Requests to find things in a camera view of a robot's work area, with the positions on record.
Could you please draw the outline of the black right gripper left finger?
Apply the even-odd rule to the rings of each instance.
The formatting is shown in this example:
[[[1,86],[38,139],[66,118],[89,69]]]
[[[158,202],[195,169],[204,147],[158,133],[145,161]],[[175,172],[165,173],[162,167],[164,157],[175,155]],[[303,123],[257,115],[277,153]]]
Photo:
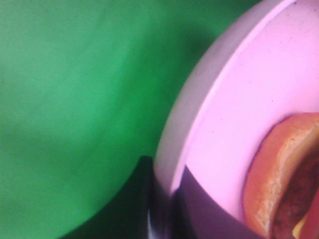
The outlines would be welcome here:
[[[97,214],[63,239],[147,239],[153,159],[142,156],[127,182]]]

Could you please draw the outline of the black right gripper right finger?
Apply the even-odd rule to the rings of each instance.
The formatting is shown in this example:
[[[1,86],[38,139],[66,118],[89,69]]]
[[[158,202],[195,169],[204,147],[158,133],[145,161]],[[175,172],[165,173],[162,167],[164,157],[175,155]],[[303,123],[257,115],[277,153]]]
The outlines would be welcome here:
[[[172,208],[172,239],[259,239],[223,210],[184,169]]]

